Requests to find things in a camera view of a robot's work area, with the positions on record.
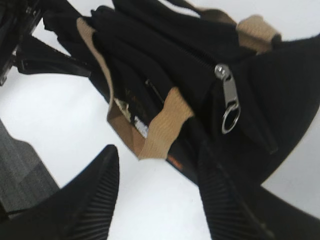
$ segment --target white surface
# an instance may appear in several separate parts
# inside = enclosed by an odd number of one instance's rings
[[[88,15],[111,1],[71,0]],[[193,0],[220,8],[236,21],[261,14],[286,40],[320,32],[318,0]],[[35,35],[61,50],[40,25]],[[120,189],[110,240],[209,240],[196,186],[161,160],[138,162],[106,123],[108,105],[82,77],[24,76],[13,69],[0,88],[0,118],[17,139],[31,143],[64,186],[108,144],[118,147]],[[320,217],[320,115],[285,163],[264,184],[295,206]]]

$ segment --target tan strap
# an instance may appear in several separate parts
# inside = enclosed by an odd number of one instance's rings
[[[168,151],[177,139],[183,124],[194,116],[194,112],[182,97],[179,89],[174,87],[164,101],[162,111],[152,120],[148,137],[139,154],[140,159],[167,158]]]
[[[219,9],[196,7],[187,0],[167,1],[178,7],[194,11],[207,21],[237,25],[228,14]],[[236,30],[238,32],[239,45],[252,49],[258,54],[271,51],[273,48],[272,40],[275,37],[278,37],[279,41],[281,40],[281,35],[278,31],[266,23],[259,15],[253,15],[241,21]]]
[[[236,30],[238,31],[240,46],[255,50],[258,53],[271,51],[273,48],[272,40],[275,37],[281,38],[278,31],[259,15],[252,15],[241,21]]]
[[[83,41],[98,61],[110,90],[110,104],[107,120],[122,141],[139,159],[165,159],[182,125],[194,116],[177,87],[172,88],[164,101],[162,111],[151,121],[147,138],[128,121],[124,103],[114,98],[112,76],[104,57],[93,43],[95,30],[82,18],[77,20],[77,29]]]

